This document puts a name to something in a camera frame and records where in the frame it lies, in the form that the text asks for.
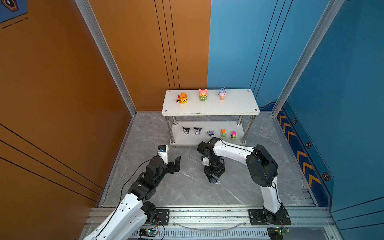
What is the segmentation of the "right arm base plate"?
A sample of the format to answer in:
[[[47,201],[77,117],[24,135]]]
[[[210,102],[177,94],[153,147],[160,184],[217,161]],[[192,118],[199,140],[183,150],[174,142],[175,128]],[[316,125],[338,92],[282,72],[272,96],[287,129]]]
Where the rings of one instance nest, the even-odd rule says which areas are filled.
[[[249,209],[250,223],[252,226],[257,225],[284,225],[292,224],[288,211],[280,208],[276,213],[272,213],[265,209]]]

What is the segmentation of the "pink yellow bear toy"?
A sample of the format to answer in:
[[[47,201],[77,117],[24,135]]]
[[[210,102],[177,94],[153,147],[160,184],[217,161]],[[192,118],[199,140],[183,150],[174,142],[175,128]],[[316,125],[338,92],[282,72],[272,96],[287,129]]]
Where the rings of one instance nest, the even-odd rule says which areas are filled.
[[[208,98],[208,89],[199,89],[200,101],[206,101]]]

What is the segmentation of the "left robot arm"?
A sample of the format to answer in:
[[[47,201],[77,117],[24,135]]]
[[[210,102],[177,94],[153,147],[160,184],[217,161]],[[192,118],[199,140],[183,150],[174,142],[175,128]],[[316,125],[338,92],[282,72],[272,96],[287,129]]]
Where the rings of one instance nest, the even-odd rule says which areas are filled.
[[[127,240],[141,226],[153,222],[156,206],[149,199],[167,174],[180,171],[181,157],[166,164],[162,157],[154,156],[147,164],[127,194],[121,195],[115,210],[85,237],[86,240]]]

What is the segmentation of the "orange yellow duck toy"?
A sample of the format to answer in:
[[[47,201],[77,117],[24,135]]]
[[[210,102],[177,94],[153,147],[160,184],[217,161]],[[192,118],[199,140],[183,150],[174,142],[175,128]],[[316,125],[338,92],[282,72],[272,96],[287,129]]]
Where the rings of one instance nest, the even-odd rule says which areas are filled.
[[[180,95],[178,95],[178,99],[176,101],[177,103],[180,103],[180,104],[186,104],[188,102],[188,96],[187,96],[187,93],[183,93],[181,92]]]

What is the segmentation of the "small blue figure toy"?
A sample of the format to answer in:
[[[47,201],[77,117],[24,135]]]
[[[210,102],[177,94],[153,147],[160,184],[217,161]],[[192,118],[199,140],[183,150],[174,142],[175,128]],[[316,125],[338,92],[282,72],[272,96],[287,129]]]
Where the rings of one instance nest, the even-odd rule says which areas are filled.
[[[218,184],[219,181],[218,181],[217,179],[213,178],[213,179],[211,179],[211,183],[212,183],[212,184]]]

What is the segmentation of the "purple figure toy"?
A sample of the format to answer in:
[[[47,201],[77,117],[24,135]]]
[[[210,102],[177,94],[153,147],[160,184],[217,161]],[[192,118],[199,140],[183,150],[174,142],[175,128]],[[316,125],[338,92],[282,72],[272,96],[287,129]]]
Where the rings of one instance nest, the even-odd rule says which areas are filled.
[[[209,137],[213,136],[214,133],[215,133],[215,131],[207,131],[207,134],[208,134]]]

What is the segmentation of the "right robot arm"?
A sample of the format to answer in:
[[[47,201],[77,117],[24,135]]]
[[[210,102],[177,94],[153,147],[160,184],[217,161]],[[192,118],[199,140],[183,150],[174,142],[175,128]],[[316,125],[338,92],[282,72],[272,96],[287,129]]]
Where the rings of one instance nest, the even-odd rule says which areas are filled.
[[[252,224],[290,225],[292,223],[279,197],[277,187],[279,166],[264,146],[245,147],[213,137],[207,143],[200,142],[197,151],[202,154],[204,173],[213,184],[219,182],[219,178],[226,170],[224,158],[248,167],[252,180],[261,188],[264,204],[260,213],[251,210]]]

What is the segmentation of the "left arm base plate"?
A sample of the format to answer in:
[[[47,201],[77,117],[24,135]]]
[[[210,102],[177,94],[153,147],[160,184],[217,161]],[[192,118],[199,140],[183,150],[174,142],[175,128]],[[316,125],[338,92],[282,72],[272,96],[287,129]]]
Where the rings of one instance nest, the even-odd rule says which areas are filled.
[[[169,209],[156,209],[149,213],[146,225],[155,226],[157,224],[167,226],[170,219]]]

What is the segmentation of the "pink green toy car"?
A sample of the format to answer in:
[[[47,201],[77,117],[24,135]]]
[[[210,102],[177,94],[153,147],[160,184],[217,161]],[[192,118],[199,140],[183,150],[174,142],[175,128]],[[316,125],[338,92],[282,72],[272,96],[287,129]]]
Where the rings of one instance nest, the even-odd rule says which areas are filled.
[[[231,140],[236,141],[237,140],[237,133],[236,132],[231,132]]]

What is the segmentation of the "blue Stitch ice-cream toy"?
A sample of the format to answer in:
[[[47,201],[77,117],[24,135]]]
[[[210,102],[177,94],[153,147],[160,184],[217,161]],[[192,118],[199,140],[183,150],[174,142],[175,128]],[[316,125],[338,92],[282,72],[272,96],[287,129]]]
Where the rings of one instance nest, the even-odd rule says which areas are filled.
[[[218,94],[220,101],[223,101],[226,95],[227,95],[226,88],[221,88]]]

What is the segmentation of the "black white Kuromi figure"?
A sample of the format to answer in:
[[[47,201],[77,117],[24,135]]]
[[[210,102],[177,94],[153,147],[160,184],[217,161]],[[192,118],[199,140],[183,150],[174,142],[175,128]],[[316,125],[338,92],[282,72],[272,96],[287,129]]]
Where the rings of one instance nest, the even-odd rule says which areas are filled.
[[[189,135],[190,134],[190,128],[183,127],[183,133],[185,135]]]

